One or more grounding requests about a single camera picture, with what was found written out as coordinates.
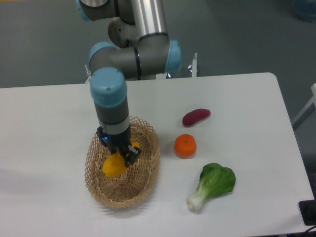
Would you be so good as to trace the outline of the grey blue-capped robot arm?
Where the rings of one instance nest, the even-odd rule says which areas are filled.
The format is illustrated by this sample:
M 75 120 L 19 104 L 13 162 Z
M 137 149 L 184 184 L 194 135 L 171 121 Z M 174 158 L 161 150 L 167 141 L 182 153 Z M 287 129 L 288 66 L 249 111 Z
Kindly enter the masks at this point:
M 86 20 L 112 18 L 132 27 L 124 43 L 95 44 L 89 52 L 90 93 L 99 127 L 97 136 L 111 153 L 119 153 L 129 167 L 141 150 L 132 146 L 127 79 L 171 73 L 182 65 L 180 44 L 169 38 L 160 0 L 78 0 Z

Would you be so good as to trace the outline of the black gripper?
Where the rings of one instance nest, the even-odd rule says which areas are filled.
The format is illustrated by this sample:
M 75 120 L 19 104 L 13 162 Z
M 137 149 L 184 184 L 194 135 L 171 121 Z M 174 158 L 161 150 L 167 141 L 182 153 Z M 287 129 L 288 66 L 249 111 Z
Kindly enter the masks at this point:
M 119 152 L 123 157 L 125 167 L 133 165 L 141 154 L 139 146 L 132 145 L 131 128 L 130 125 L 127 129 L 119 134 L 109 134 L 103 131 L 103 127 L 98 127 L 96 135 L 99 138 L 100 143 L 107 147 L 111 154 Z

